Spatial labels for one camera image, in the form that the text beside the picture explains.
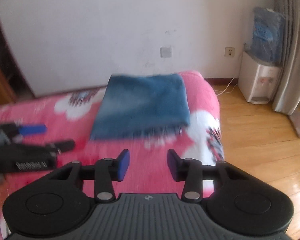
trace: plastic wrap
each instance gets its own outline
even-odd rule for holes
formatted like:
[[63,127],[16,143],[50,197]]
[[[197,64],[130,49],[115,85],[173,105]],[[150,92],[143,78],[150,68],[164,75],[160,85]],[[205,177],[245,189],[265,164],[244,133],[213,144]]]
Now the plastic wrap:
[[256,7],[250,53],[272,65],[280,65],[284,24],[281,13]]

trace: pink floral bedding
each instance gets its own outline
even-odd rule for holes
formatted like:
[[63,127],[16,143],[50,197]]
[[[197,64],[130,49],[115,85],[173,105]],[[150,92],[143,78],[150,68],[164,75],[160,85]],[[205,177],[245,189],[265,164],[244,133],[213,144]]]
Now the pink floral bedding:
[[[181,136],[88,141],[105,89],[1,106],[0,122],[44,123],[47,126],[45,134],[28,136],[24,138],[24,143],[43,145],[69,138],[75,140],[76,149],[58,157],[59,167],[73,160],[79,160],[84,165],[94,164],[98,159],[116,158],[123,149],[128,149],[130,166],[124,181],[113,183],[116,194],[177,192],[180,195],[184,182],[174,182],[170,175],[166,161],[168,149],[175,149],[182,158],[198,159],[207,165],[214,165],[216,160],[223,159],[219,103],[212,87],[198,72],[186,71],[180,75],[185,82],[191,113],[191,125]],[[46,173],[48,171],[7,174],[4,187],[12,193]],[[213,192],[212,182],[204,181],[203,189],[205,196],[210,195]],[[85,182],[83,191],[93,196],[93,182]]]

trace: gray ribbed panel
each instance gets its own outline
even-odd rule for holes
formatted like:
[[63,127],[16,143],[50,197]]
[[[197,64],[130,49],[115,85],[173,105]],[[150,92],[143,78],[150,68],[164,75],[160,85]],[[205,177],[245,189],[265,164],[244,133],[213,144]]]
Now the gray ribbed panel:
[[[196,204],[176,194],[122,194],[117,202],[101,204],[81,227],[49,240],[290,240],[284,233],[247,237],[216,223]],[[32,238],[11,235],[9,240]]]

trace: wall switch plate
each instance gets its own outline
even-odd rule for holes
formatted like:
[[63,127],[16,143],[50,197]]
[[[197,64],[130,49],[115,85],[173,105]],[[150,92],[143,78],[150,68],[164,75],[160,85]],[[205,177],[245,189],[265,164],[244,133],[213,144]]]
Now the wall switch plate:
[[172,57],[172,47],[161,47],[160,56],[162,58]]
[[225,57],[234,57],[234,54],[235,54],[235,48],[226,47],[226,49],[225,49]]

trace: denim fabric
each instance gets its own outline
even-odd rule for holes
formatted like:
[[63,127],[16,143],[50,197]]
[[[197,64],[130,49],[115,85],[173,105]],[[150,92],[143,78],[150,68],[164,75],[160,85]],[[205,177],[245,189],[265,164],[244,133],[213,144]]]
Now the denim fabric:
[[189,123],[186,88],[178,74],[111,76],[90,139],[179,134]]

